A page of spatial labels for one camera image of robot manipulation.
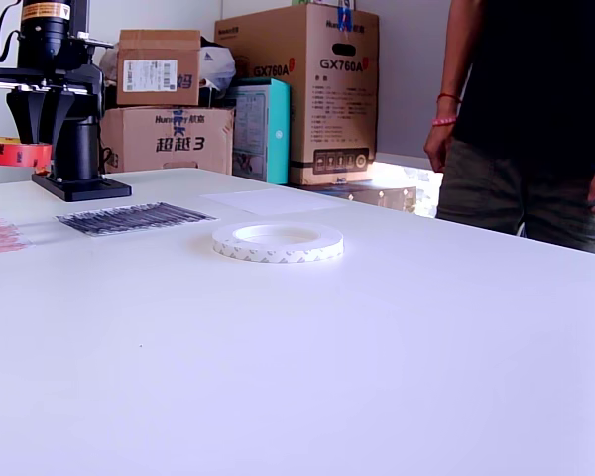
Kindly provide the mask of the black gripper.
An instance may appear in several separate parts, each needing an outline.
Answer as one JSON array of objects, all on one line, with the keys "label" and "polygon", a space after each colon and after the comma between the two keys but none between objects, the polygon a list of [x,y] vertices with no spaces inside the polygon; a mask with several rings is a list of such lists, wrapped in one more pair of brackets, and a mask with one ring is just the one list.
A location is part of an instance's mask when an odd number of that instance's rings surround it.
[{"label": "black gripper", "polygon": [[55,145],[76,95],[102,96],[104,76],[94,64],[54,72],[0,67],[0,89],[9,90],[6,103],[22,144]]}]

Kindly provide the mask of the person's right hand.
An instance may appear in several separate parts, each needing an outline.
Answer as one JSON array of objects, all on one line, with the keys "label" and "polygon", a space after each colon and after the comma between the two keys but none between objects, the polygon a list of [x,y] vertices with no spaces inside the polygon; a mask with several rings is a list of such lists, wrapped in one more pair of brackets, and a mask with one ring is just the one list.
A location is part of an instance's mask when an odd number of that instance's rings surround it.
[{"label": "person's right hand", "polygon": [[443,173],[445,170],[447,152],[456,122],[456,116],[432,120],[423,150],[429,159],[432,170],[436,173]]}]

